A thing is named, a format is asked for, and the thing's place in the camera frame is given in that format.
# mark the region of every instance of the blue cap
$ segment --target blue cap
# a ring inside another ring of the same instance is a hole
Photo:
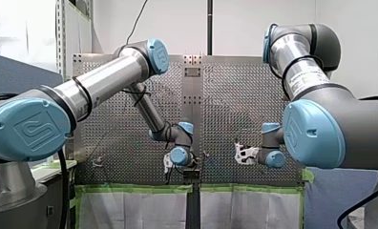
[[[188,162],[188,154],[182,147],[176,147],[172,149],[171,154],[169,155],[172,163],[178,166],[184,166]]]
[[[190,122],[179,122],[178,125],[183,128],[183,130],[185,130],[187,133],[189,134],[193,134],[193,124],[190,123]]]
[[[168,71],[169,55],[165,45],[158,39],[147,41],[148,58],[156,74],[163,74]]]
[[[269,133],[269,132],[279,130],[280,128],[281,128],[281,124],[279,124],[277,122],[265,122],[262,125],[262,133],[266,134],[266,133]]]
[[[289,153],[306,166],[333,169],[344,161],[346,145],[341,128],[318,103],[301,99],[287,105],[283,132]]]
[[[265,164],[271,168],[282,168],[286,163],[286,157],[284,157],[284,153],[280,151],[272,151],[270,152],[265,160]]]
[[[0,158],[34,161],[58,152],[71,130],[67,114],[41,98],[20,98],[0,106]]]

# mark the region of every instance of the robotic arm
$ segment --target robotic arm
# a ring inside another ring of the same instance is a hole
[[[326,26],[269,28],[263,61],[276,69],[291,102],[278,129],[283,139],[266,135],[262,145],[284,142],[306,166],[378,170],[378,96],[357,99],[329,81],[340,56],[338,38]]]
[[[0,158],[34,161],[53,155],[77,122],[126,88],[148,124],[152,139],[174,142],[177,147],[171,158],[181,166],[191,165],[193,125],[180,122],[169,126],[142,85],[152,75],[165,73],[168,66],[165,46],[150,39],[118,49],[113,61],[53,89],[41,86],[0,100]]]

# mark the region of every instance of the pegboard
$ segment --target pegboard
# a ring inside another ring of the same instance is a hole
[[[191,78],[187,68],[194,63],[187,58],[170,56],[169,71],[145,84],[165,120],[196,117],[195,153],[209,155],[200,166],[202,182],[297,185],[301,168],[288,153],[282,169],[243,166],[234,159],[236,138],[242,144],[260,146],[262,124],[281,122],[286,102],[280,80],[259,57],[218,56],[197,56],[199,77]],[[111,59],[111,55],[76,54],[73,74],[86,73]],[[189,102],[193,109],[188,109]],[[78,130],[74,147],[83,159],[76,170],[77,183],[164,183],[162,160],[172,146],[166,150],[164,143],[148,137],[148,127],[129,95],[119,93],[104,102]],[[171,181],[180,183],[181,175],[174,173]]]
[[[289,153],[281,169],[239,165],[233,158],[236,139],[261,146],[262,124],[282,122],[286,101],[281,81],[259,57],[205,56],[203,97],[201,150],[209,155],[203,182],[292,186],[301,180],[301,168]]]

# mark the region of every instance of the wall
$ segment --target wall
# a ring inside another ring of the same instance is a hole
[[[263,54],[263,34],[270,24],[313,23],[311,0],[215,0],[214,55]]]
[[[143,0],[94,0],[94,52],[113,53],[126,43]],[[206,52],[205,0],[148,1],[130,43],[159,38],[169,53]]]
[[[378,0],[317,0],[316,22],[341,41],[340,68],[332,80],[357,97],[378,94]]]

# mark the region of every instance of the white object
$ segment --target white object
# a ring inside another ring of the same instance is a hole
[[[165,174],[167,174],[168,171],[170,169],[172,169],[172,166],[174,165],[174,163],[172,163],[172,161],[171,161],[170,154],[171,153],[168,153],[168,154],[164,155],[164,160],[163,161],[164,161],[164,173]]]
[[[253,165],[258,164],[257,155],[260,151],[260,148],[257,147],[247,147],[241,145],[240,143],[235,143],[236,155],[234,158],[237,163],[242,165]]]
[[[71,169],[76,166],[76,160],[67,160],[67,169]],[[31,174],[36,182],[44,183],[47,180],[61,174],[61,169],[53,169],[50,166],[38,166],[35,169],[31,169]]]

